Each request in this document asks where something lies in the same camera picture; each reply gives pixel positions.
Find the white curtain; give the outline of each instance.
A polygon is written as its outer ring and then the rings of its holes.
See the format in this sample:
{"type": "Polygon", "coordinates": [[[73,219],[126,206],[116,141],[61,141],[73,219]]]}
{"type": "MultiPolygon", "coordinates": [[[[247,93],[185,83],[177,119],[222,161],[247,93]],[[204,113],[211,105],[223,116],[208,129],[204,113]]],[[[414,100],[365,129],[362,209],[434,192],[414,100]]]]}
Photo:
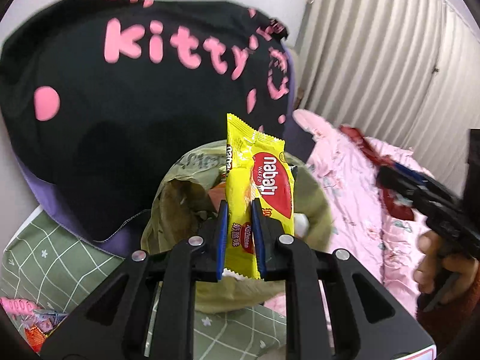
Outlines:
{"type": "Polygon", "coordinates": [[[462,18],[445,0],[314,0],[307,18],[301,107],[412,147],[460,193],[480,128],[480,43],[462,18]]]}

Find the finger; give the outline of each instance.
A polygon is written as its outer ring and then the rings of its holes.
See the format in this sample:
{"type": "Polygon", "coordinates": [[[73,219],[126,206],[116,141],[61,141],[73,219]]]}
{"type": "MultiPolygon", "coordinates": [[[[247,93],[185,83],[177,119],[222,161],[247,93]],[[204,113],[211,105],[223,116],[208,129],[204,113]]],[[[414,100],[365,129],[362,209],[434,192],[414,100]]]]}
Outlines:
{"type": "Polygon", "coordinates": [[[418,290],[423,294],[431,294],[435,289],[435,284],[430,282],[428,284],[419,284],[418,290]]]}
{"type": "Polygon", "coordinates": [[[417,246],[423,254],[436,255],[442,246],[442,239],[430,230],[418,238],[417,246]]]}
{"type": "Polygon", "coordinates": [[[434,282],[434,276],[425,274],[422,271],[415,271],[413,273],[413,280],[421,285],[426,285],[434,282]]]}
{"type": "Polygon", "coordinates": [[[423,273],[425,278],[433,280],[438,272],[439,260],[437,256],[427,255],[423,258],[420,265],[417,268],[417,271],[423,273]]]}
{"type": "Polygon", "coordinates": [[[461,254],[453,254],[443,259],[442,265],[449,271],[459,272],[461,275],[442,298],[445,304],[460,298],[472,286],[477,276],[479,263],[476,259],[469,259],[461,254]]]}
{"type": "Polygon", "coordinates": [[[442,260],[445,269],[452,272],[459,272],[469,276],[475,276],[477,273],[478,261],[476,259],[465,257],[462,254],[450,254],[442,260]]]}
{"type": "Polygon", "coordinates": [[[451,290],[447,291],[447,293],[443,296],[441,303],[446,304],[460,298],[463,294],[465,294],[470,286],[473,284],[475,280],[475,276],[471,275],[463,275],[458,278],[458,280],[454,283],[451,290]]]}

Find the bed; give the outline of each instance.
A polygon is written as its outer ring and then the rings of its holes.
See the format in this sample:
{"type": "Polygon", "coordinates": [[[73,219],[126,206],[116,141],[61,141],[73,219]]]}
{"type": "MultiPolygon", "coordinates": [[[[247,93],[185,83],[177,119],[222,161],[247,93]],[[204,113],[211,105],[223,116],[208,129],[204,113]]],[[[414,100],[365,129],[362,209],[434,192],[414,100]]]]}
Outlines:
{"type": "MultiPolygon", "coordinates": [[[[419,292],[412,275],[422,258],[417,238],[428,230],[424,216],[414,212],[415,221],[392,218],[379,199],[376,169],[355,144],[310,111],[296,110],[293,118],[315,140],[307,165],[322,186],[332,212],[328,251],[350,251],[415,316],[419,292]]],[[[391,156],[412,170],[430,174],[412,158],[411,150],[373,138],[367,140],[380,156],[391,156]]],[[[286,313],[284,295],[265,305],[286,313]]]]}

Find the purple fabric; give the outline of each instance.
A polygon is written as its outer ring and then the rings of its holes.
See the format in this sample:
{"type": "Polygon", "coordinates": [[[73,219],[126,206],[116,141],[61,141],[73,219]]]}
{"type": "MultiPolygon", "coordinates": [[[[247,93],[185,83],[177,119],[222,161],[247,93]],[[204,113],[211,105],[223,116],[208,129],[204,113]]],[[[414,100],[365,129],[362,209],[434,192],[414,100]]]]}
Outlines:
{"type": "Polygon", "coordinates": [[[303,162],[307,162],[315,147],[313,136],[301,128],[293,119],[293,106],[295,102],[295,70],[293,68],[293,59],[290,50],[284,47],[288,56],[290,71],[290,92],[289,105],[287,108],[285,130],[283,139],[285,141],[285,150],[294,155],[303,162]]]}
{"type": "Polygon", "coordinates": [[[150,218],[150,210],[133,218],[105,242],[95,242],[89,239],[88,233],[83,229],[73,212],[71,212],[70,208],[65,204],[57,187],[47,181],[40,180],[28,170],[20,159],[17,159],[17,161],[20,164],[23,177],[38,202],[42,205],[45,212],[60,226],[64,227],[76,237],[81,238],[108,254],[125,258],[130,256],[135,250],[140,249],[140,238],[150,218]]]}

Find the green blanket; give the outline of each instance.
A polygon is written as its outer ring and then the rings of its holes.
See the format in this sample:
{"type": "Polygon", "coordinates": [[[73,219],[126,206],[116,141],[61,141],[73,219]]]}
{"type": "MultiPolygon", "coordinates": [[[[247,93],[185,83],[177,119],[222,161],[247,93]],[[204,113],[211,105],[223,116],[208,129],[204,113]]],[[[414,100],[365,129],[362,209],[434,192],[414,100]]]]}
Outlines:
{"type": "MultiPolygon", "coordinates": [[[[3,254],[0,296],[71,312],[122,259],[76,238],[42,209],[35,211],[3,254]]],[[[20,319],[12,322],[23,334],[20,319]]],[[[219,314],[196,311],[194,359],[254,359],[283,345],[285,337],[285,318],[260,305],[219,314]]]]}

